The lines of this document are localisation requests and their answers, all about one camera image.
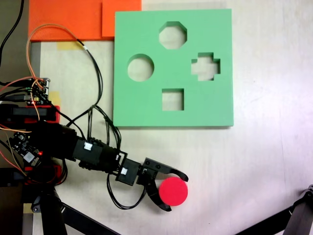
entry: green shape sorter board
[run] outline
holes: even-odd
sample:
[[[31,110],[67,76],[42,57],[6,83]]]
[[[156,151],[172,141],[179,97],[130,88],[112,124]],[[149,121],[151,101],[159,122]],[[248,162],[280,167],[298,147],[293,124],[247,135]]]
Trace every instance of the green shape sorter board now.
[[[186,31],[186,42],[167,49],[159,41],[165,26]],[[232,126],[231,10],[117,12],[115,16],[114,105],[116,126]],[[152,76],[134,81],[130,61],[150,58]],[[199,81],[191,64],[201,55],[220,63],[213,80]],[[183,91],[183,110],[164,111],[162,92]]]

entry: black cable bundle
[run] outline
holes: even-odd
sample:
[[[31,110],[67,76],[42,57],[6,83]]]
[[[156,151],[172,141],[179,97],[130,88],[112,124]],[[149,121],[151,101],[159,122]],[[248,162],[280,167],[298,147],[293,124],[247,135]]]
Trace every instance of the black cable bundle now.
[[[15,24],[14,24],[13,27],[11,28],[10,32],[5,36],[3,42],[1,43],[1,46],[0,46],[0,67],[1,67],[2,51],[3,51],[4,45],[5,45],[6,41],[9,39],[9,37],[11,36],[11,34],[13,33],[13,31],[15,30],[15,28],[18,26],[18,24],[19,24],[19,22],[20,22],[20,19],[21,19],[21,17],[22,17],[23,8],[24,8],[24,0],[21,1],[21,7],[20,7],[19,16],[18,16],[18,18],[16,19]],[[2,86],[5,86],[6,84],[8,84],[8,83],[0,82],[0,85],[2,85]]]

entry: orange wire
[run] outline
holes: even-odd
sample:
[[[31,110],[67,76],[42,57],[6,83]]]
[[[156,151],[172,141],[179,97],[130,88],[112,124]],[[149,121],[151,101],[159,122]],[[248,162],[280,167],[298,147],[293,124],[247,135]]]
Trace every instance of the orange wire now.
[[[38,109],[37,109],[37,106],[36,106],[36,103],[35,103],[34,97],[33,97],[33,87],[34,87],[34,85],[35,85],[36,82],[37,82],[37,80],[34,81],[33,85],[31,85],[31,89],[32,89],[32,90],[30,91],[30,97],[31,97],[31,102],[32,102],[32,104],[33,104],[34,107],[35,107],[35,110],[36,110],[36,113],[37,113],[37,116],[38,116],[38,121],[40,121],[39,112],[38,112]]]
[[[3,130],[3,131],[14,131],[14,132],[21,132],[21,133],[31,133],[31,131],[21,131],[21,130],[10,129],[10,128],[6,127],[5,125],[2,125],[2,124],[0,124],[0,126],[3,127],[3,128],[0,127],[0,130]]]
[[[11,165],[14,166],[17,170],[19,170],[19,171],[22,172],[21,169],[19,169],[16,165],[14,165],[14,164],[11,163],[9,160],[7,160],[7,158],[3,155],[3,153],[2,153],[1,151],[0,151],[0,154],[1,154],[1,156],[2,156],[9,164],[11,164]]]
[[[42,24],[40,26],[38,26],[37,28],[35,28],[29,35],[28,39],[27,39],[27,44],[26,44],[26,61],[27,61],[27,65],[28,65],[28,68],[29,68],[29,71],[31,73],[31,75],[35,78],[35,72],[30,64],[30,59],[29,59],[29,45],[30,45],[30,40],[31,38],[33,37],[33,35],[36,33],[37,30],[43,28],[43,27],[56,27],[56,28],[61,28],[61,29],[64,29],[65,31],[67,31],[70,35],[73,36],[73,38],[75,38],[76,40],[78,39],[75,34],[72,33],[72,31],[70,31],[68,28],[66,28],[65,26],[63,25],[60,25],[60,24],[55,24],[55,23],[46,23],[46,24]]]
[[[10,82],[9,84],[6,84],[4,87],[2,87],[2,88],[0,89],[0,92],[4,91],[7,87],[9,87],[10,85],[12,85],[13,83],[16,83],[16,82],[19,82],[19,81],[23,81],[23,80],[28,80],[28,79],[30,79],[30,78],[34,78],[34,77],[23,77],[23,78],[20,78],[20,79],[15,80],[15,81],[13,81],[13,82]]]

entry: circular hole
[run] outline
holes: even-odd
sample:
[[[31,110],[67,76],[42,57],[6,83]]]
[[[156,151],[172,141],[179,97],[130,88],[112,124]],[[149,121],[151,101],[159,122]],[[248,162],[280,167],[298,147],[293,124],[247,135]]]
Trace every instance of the circular hole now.
[[[153,74],[155,66],[152,59],[145,54],[134,55],[128,63],[128,76],[136,81],[147,81]]]

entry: orange foam sheet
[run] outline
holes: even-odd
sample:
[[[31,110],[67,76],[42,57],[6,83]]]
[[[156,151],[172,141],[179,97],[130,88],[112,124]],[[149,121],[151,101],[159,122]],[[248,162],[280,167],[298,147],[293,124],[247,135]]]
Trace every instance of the orange foam sheet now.
[[[42,24],[61,24],[79,39],[113,40],[116,11],[141,10],[141,0],[29,0],[28,34]],[[74,41],[64,30],[47,27],[33,42]]]
[[[141,11],[141,0],[103,0],[102,37],[104,40],[114,40],[117,11]]]

